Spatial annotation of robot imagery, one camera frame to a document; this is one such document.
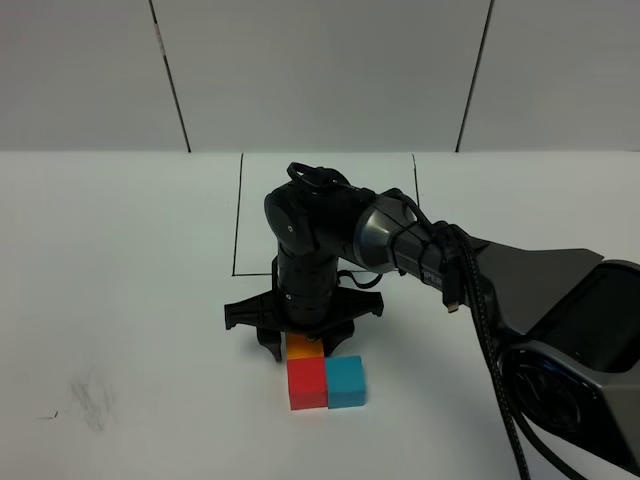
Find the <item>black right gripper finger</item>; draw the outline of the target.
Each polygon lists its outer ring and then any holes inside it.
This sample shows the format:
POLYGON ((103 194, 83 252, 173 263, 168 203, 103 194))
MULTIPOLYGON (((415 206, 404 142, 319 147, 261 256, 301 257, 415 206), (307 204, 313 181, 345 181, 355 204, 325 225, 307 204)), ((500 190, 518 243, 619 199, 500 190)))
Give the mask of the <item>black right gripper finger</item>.
POLYGON ((349 321, 337 325, 324 334, 322 337, 324 356, 330 357, 341 343, 349 340, 354 335, 354 332, 354 322, 349 321))
POLYGON ((282 362, 282 333, 276 330, 257 328, 258 343, 266 348, 277 363, 282 362))

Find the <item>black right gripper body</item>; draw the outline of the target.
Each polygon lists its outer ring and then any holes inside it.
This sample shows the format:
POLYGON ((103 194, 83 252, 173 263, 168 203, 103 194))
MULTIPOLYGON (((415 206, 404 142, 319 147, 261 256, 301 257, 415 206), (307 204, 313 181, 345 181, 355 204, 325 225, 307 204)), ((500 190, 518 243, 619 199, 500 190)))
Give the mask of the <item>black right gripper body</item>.
POLYGON ((311 338, 346 335, 356 319, 384 309, 378 292, 341 287, 338 257, 330 253, 293 255, 283 249, 272 262, 271 289, 224 306, 225 327, 247 325, 268 332, 311 338))

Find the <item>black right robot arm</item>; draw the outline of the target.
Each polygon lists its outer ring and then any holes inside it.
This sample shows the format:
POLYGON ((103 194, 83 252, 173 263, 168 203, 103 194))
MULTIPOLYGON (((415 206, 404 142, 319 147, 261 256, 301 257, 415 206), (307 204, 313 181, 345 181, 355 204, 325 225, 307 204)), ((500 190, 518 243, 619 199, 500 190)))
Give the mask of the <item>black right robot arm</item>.
POLYGON ((587 249, 523 250, 430 221, 401 190, 353 186, 301 163, 269 193, 277 240, 268 291, 224 308, 227 328, 256 330, 275 359, 282 336, 332 352, 357 318, 381 315, 374 282, 340 283, 346 260, 381 277, 410 275, 449 311, 470 310, 519 474, 531 444, 566 477, 549 432, 631 474, 639 471, 639 267, 587 249))

